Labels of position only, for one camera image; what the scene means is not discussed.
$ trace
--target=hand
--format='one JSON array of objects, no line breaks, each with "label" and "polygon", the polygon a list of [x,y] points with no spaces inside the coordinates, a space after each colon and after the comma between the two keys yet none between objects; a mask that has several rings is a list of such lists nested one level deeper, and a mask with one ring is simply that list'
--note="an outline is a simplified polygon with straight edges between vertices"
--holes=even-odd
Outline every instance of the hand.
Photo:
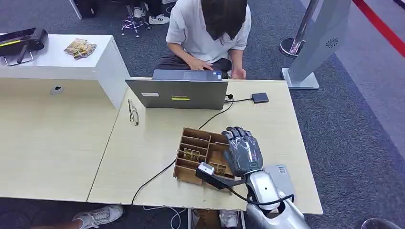
[{"label": "hand", "polygon": [[232,79],[234,80],[244,80],[246,79],[246,70],[243,68],[232,69]]},{"label": "hand", "polygon": [[197,58],[192,58],[190,61],[187,61],[187,64],[189,65],[191,70],[204,70],[204,68],[211,71],[213,70],[213,68],[211,67],[212,64]]},{"label": "hand", "polygon": [[224,151],[224,157],[236,177],[261,169],[263,157],[259,143],[250,131],[240,127],[228,127],[222,131],[222,135],[228,139],[229,151]]}]

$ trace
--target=shoe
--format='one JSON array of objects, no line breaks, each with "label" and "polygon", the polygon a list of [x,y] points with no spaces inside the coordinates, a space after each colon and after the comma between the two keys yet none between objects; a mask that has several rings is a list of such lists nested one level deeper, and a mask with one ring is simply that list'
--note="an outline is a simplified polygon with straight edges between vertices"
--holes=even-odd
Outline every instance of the shoe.
[{"label": "shoe", "polygon": [[156,17],[149,16],[149,24],[151,25],[163,25],[169,23],[170,18],[164,16],[163,14]]},{"label": "shoe", "polygon": [[239,213],[230,210],[219,210],[219,220],[223,228],[236,228],[239,224]]},{"label": "shoe", "polygon": [[141,18],[144,17],[146,14],[141,7],[134,7],[134,17]]},{"label": "shoe", "polygon": [[83,222],[79,229],[98,228],[100,224],[117,220],[123,213],[124,209],[121,205],[108,205],[97,210],[79,213],[73,220],[80,219]]}]

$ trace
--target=laptop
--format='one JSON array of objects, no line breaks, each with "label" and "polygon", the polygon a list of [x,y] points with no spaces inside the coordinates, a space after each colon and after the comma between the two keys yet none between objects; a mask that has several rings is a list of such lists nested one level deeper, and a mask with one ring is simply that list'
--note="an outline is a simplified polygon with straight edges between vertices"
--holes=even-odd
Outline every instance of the laptop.
[{"label": "laptop", "polygon": [[228,81],[126,79],[146,108],[221,110]]},{"label": "laptop", "polygon": [[221,81],[221,71],[199,71],[199,70],[165,70],[156,69],[153,71],[154,80],[195,80],[195,81]]}]

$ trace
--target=stool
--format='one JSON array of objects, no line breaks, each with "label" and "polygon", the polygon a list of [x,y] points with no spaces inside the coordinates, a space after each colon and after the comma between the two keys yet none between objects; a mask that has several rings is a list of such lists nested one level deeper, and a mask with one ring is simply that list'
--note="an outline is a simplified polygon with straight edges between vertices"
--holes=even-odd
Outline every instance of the stool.
[{"label": "stool", "polygon": [[129,30],[135,30],[136,32],[136,37],[140,37],[138,34],[138,30],[137,28],[142,27],[142,26],[146,26],[147,30],[150,30],[150,26],[149,23],[146,22],[146,19],[144,16],[142,16],[141,18],[135,18],[134,17],[134,12],[133,12],[133,7],[131,7],[131,5],[126,5],[127,10],[128,10],[128,14],[129,16],[127,18],[125,18],[122,23],[121,23],[121,35],[125,35],[124,33],[124,29],[129,29]]}]

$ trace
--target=wooden organizer box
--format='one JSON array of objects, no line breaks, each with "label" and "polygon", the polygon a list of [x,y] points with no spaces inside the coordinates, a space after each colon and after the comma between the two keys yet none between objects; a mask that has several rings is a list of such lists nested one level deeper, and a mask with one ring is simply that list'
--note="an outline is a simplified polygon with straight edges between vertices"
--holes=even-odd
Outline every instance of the wooden organizer box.
[{"label": "wooden organizer box", "polygon": [[227,149],[228,141],[220,134],[184,128],[173,176],[180,181],[211,186],[195,176],[198,165],[205,162],[215,168],[217,176],[234,180],[223,153]]}]

